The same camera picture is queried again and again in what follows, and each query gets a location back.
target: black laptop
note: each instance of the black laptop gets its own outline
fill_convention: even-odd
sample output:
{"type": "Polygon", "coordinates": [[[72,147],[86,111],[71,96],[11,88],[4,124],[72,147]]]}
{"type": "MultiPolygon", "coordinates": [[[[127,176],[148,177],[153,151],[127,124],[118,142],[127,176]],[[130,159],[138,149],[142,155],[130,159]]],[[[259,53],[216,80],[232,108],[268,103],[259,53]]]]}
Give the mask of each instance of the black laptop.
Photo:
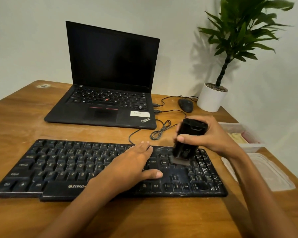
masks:
{"type": "Polygon", "coordinates": [[[66,22],[73,86],[47,122],[157,127],[151,87],[160,39],[66,22]]]}

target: laptop keyboard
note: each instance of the laptop keyboard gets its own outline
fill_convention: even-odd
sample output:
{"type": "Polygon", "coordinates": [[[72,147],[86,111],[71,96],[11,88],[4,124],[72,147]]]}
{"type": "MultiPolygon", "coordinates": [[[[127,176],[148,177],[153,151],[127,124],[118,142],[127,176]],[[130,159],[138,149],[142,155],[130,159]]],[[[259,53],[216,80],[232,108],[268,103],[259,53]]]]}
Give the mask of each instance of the laptop keyboard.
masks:
{"type": "Polygon", "coordinates": [[[90,103],[147,110],[146,95],[125,91],[106,91],[77,87],[67,102],[90,103]]]}
{"type": "MultiPolygon", "coordinates": [[[[42,201],[73,200],[128,144],[37,140],[0,182],[1,198],[39,197],[42,201]]],[[[153,146],[144,170],[163,172],[146,180],[127,197],[223,197],[227,191],[207,153],[197,150],[190,166],[173,164],[172,147],[153,146]]]]}

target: white pot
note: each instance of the white pot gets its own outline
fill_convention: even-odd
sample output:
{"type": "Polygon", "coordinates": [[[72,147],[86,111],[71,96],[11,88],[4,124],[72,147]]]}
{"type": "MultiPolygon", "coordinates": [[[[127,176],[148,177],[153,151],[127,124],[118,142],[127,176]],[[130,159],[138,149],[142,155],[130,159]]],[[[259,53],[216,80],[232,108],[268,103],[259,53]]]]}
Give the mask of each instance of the white pot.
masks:
{"type": "Polygon", "coordinates": [[[217,112],[226,94],[227,92],[211,89],[204,84],[197,105],[204,111],[217,112]]]}

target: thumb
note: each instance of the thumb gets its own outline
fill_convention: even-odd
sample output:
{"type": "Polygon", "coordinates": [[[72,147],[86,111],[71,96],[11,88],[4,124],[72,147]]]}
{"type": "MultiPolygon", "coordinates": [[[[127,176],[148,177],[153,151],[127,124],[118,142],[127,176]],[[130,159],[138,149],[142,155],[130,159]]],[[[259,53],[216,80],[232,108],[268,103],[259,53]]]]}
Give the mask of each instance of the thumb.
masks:
{"type": "Polygon", "coordinates": [[[207,142],[207,137],[200,135],[179,135],[177,137],[177,141],[183,143],[183,144],[190,144],[190,145],[202,145],[205,146],[207,142]]]}
{"type": "Polygon", "coordinates": [[[145,170],[141,174],[142,180],[159,179],[163,176],[163,173],[158,169],[145,170]]]}

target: clear container lid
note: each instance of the clear container lid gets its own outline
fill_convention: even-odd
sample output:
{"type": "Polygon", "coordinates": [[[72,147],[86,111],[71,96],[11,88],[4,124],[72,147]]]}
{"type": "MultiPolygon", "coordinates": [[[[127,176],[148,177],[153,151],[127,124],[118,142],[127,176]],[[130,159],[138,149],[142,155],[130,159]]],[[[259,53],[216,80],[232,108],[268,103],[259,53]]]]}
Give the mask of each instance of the clear container lid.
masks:
{"type": "MultiPolygon", "coordinates": [[[[250,157],[272,191],[285,191],[296,188],[289,177],[266,156],[258,153],[248,153],[247,155],[250,157]]],[[[222,161],[233,178],[238,182],[235,172],[229,161],[223,157],[222,161]]]]}

